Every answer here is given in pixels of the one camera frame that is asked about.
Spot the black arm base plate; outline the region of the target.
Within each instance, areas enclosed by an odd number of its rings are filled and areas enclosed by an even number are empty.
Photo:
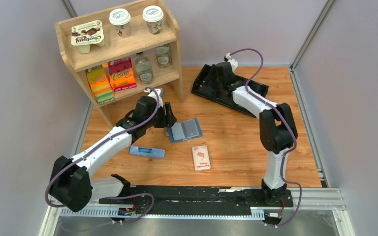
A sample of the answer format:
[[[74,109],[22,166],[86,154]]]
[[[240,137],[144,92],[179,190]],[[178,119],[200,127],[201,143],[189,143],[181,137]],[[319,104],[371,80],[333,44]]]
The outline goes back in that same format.
[[[130,200],[100,199],[100,204],[131,204],[137,213],[143,213],[151,204],[150,197],[137,197],[140,193],[154,196],[150,214],[202,215],[202,216],[247,216],[251,207],[265,207],[261,189],[231,189],[207,186],[161,186],[135,185],[123,195],[132,195]]]

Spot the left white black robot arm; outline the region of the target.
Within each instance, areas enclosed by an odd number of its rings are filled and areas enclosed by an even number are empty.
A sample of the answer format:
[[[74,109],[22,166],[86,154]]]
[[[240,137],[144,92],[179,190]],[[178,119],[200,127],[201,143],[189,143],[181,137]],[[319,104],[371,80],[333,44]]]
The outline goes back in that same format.
[[[133,110],[119,120],[101,140],[87,150],[71,157],[59,157],[53,166],[51,178],[45,190],[45,201],[53,197],[59,207],[73,212],[83,209],[89,202],[114,199],[119,204],[129,201],[131,191],[119,175],[93,180],[93,175],[108,160],[128,148],[146,134],[147,129],[169,128],[177,121],[169,102],[163,103],[156,95],[142,96]]]

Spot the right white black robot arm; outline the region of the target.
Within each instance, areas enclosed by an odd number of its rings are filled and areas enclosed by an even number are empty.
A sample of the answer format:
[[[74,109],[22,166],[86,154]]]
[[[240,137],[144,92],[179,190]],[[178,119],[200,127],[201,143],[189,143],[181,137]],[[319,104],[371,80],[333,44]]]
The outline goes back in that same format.
[[[285,159],[296,146],[297,131],[288,104],[277,104],[265,98],[268,86],[234,74],[230,62],[211,67],[210,85],[218,91],[221,101],[244,108],[259,120],[260,141],[267,150],[267,169],[262,180],[261,199],[275,205],[280,192],[286,189]]]

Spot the blue leather card holder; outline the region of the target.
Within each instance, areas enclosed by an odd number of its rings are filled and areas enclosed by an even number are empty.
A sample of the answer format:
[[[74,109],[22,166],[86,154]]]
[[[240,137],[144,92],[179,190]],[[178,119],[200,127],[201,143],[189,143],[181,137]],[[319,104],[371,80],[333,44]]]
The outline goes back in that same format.
[[[203,136],[198,119],[189,119],[176,122],[171,128],[167,128],[166,136],[171,143],[188,141]]]

